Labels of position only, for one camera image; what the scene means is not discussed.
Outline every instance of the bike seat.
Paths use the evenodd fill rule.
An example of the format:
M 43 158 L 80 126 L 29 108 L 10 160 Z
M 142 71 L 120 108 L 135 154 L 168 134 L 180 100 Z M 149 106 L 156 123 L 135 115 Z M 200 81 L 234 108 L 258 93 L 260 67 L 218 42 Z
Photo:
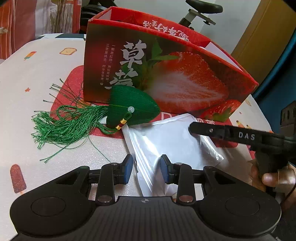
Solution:
M 223 7 L 218 4 L 208 3 L 199 0 L 186 0 L 191 7 L 193 7 L 196 11 L 200 13 L 221 13 L 223 12 Z

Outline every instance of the transparent plastic wrap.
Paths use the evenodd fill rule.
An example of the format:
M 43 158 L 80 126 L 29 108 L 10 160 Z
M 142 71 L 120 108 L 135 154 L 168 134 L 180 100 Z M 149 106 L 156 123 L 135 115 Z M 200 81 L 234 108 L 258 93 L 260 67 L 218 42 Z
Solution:
M 177 185 L 164 183 L 159 168 L 162 154 L 172 163 L 185 163 L 199 170 L 216 166 L 224 159 L 209 137 L 189 133 L 193 121 L 196 119 L 192 115 L 183 114 L 122 128 L 128 149 L 137 161 L 138 181 L 144 196 L 171 196 L 177 191 Z

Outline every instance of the tassel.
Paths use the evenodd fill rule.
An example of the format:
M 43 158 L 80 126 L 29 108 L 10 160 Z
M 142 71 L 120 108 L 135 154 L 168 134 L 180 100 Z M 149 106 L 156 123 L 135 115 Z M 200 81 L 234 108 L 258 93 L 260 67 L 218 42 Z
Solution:
M 70 144 L 73 144 L 81 139 L 86 140 L 87 138 L 89 138 L 90 133 L 96 127 L 99 128 L 106 135 L 114 134 L 115 132 L 120 130 L 121 127 L 132 116 L 132 112 L 127 110 L 123 119 L 120 121 L 116 128 L 108 128 L 100 123 L 100 119 L 107 115 L 109 106 L 88 105 L 79 97 L 77 97 L 69 86 L 67 87 L 70 91 L 54 84 L 52 85 L 51 89 L 60 91 L 63 96 L 70 99 L 73 103 L 76 104 L 76 106 L 61 105 L 53 113 L 38 111 L 38 114 L 32 116 L 32 121 L 35 123 L 36 132 L 31 135 L 35 139 L 35 142 L 39 143 L 38 149 L 41 149 L 45 143 L 55 144 L 61 148 L 52 156 L 41 159 L 41 161 L 45 161 L 45 163 L 63 149 L 68 149 L 67 147 Z

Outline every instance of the cardboard box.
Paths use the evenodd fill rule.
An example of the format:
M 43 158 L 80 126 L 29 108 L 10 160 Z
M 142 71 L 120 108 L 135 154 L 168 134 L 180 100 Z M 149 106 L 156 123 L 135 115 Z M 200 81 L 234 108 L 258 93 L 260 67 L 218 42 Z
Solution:
M 88 23 L 84 99 L 108 103 L 114 85 L 145 91 L 164 112 L 223 122 L 258 84 L 200 33 L 150 14 L 110 7 Z

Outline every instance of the white bead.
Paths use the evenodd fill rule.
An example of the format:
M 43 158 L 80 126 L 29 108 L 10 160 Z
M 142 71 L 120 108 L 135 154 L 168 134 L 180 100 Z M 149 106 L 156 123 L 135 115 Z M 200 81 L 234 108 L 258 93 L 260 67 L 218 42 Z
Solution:
M 128 111 L 130 111 L 130 112 L 134 112 L 135 111 L 135 108 L 134 107 L 132 107 L 132 106 L 130 106 L 129 108 L 128 108 Z

